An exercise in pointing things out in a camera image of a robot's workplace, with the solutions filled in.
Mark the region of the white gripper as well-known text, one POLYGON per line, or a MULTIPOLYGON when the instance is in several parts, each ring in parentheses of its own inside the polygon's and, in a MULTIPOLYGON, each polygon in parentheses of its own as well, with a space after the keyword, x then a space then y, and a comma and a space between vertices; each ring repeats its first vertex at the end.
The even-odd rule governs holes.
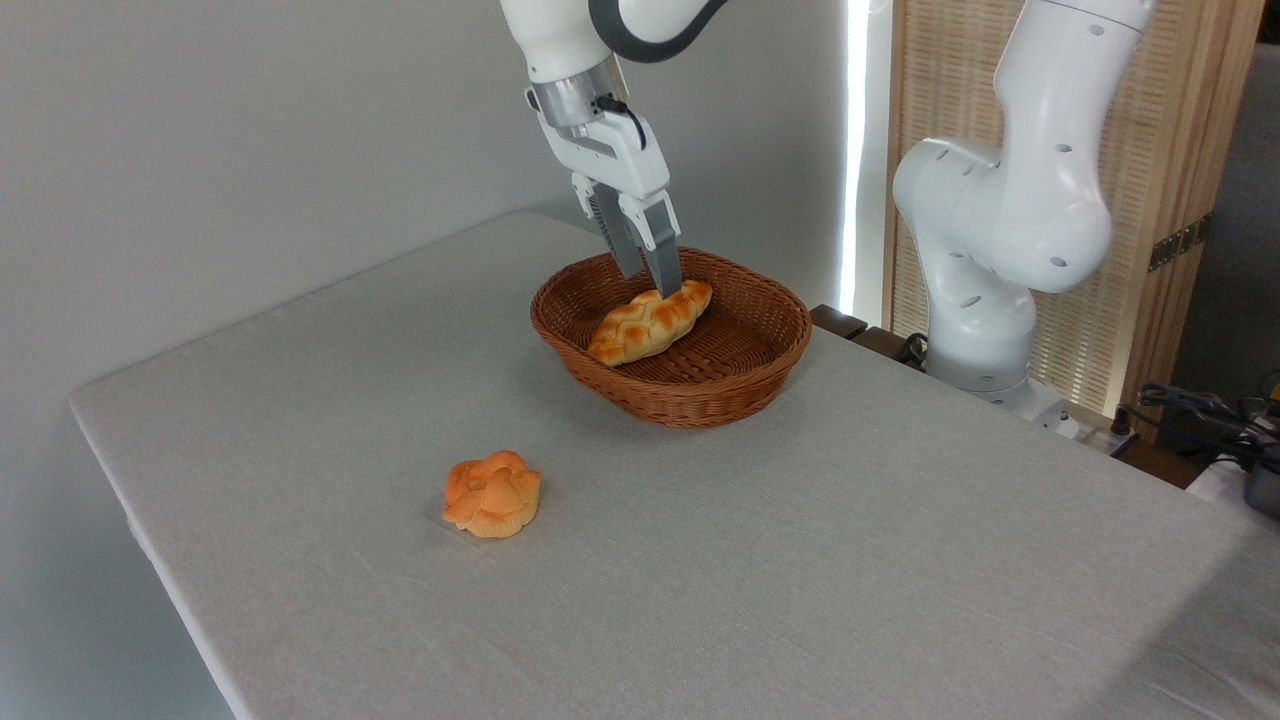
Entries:
POLYGON ((526 97, 557 160, 573 172, 582 211, 596 223, 621 275, 631 279, 645 269, 640 250, 660 297, 678 292, 681 229, 667 193, 669 169, 650 126, 605 94, 588 104, 589 123, 553 128, 550 100, 535 92, 526 97))

